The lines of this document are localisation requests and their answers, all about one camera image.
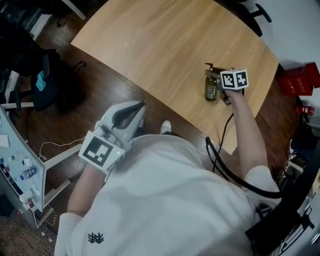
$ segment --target person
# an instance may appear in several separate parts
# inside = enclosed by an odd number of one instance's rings
[[[270,192],[279,189],[267,151],[241,93],[226,92],[234,113],[242,177]],[[135,139],[115,171],[87,164],[60,216],[55,256],[253,255],[245,231],[269,199],[204,169],[196,148],[171,134]]]

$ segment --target wooden floor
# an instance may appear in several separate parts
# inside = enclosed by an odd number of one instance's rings
[[[98,6],[92,7],[87,15],[92,16],[97,9]],[[80,60],[87,63],[87,67],[78,73],[81,80],[79,86],[84,87],[86,99],[79,107],[65,114],[60,114],[55,106],[42,112],[21,111],[21,118],[17,120],[16,124],[17,129],[24,138],[28,137],[29,146],[37,155],[43,142],[54,142],[61,145],[83,138],[88,130],[94,128],[96,121],[112,104],[142,100],[146,102],[147,106],[146,134],[158,134],[161,123],[164,120],[170,120],[172,130],[193,143],[201,154],[205,168],[212,169],[206,152],[205,134],[122,75],[70,45],[86,21],[70,14],[63,27],[58,28],[56,22],[56,19],[49,22],[39,36],[37,43],[44,49],[56,49],[61,58],[70,66],[74,66]],[[21,88],[27,89],[29,87],[28,78],[20,79],[19,83]],[[279,169],[287,161],[289,141],[298,123],[294,108],[295,103],[295,98],[283,96],[281,88],[274,81],[256,117],[265,140],[270,168]],[[69,147],[71,145],[59,147],[45,144],[41,153],[49,159]],[[235,173],[239,173],[237,150],[232,155],[221,152],[221,156],[229,168]],[[80,160],[77,155],[73,155],[48,171],[46,190],[59,186],[66,178],[71,180],[71,184],[51,203],[57,215],[66,212],[70,193],[84,166],[83,160]],[[52,229],[58,230],[58,222]]]

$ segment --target white shirt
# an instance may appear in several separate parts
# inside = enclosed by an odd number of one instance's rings
[[[277,192],[265,166],[245,180]],[[248,256],[245,231],[268,199],[205,170],[196,148],[171,135],[145,135],[117,166],[82,218],[60,217],[55,256]]]

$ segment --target red box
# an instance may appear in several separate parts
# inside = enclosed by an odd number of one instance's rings
[[[286,96],[311,96],[320,87],[320,74],[315,63],[286,70],[276,77]]]

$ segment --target carpet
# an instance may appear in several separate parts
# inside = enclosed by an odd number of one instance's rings
[[[51,256],[55,251],[57,235],[45,225],[33,229],[15,212],[0,216],[0,256]]]

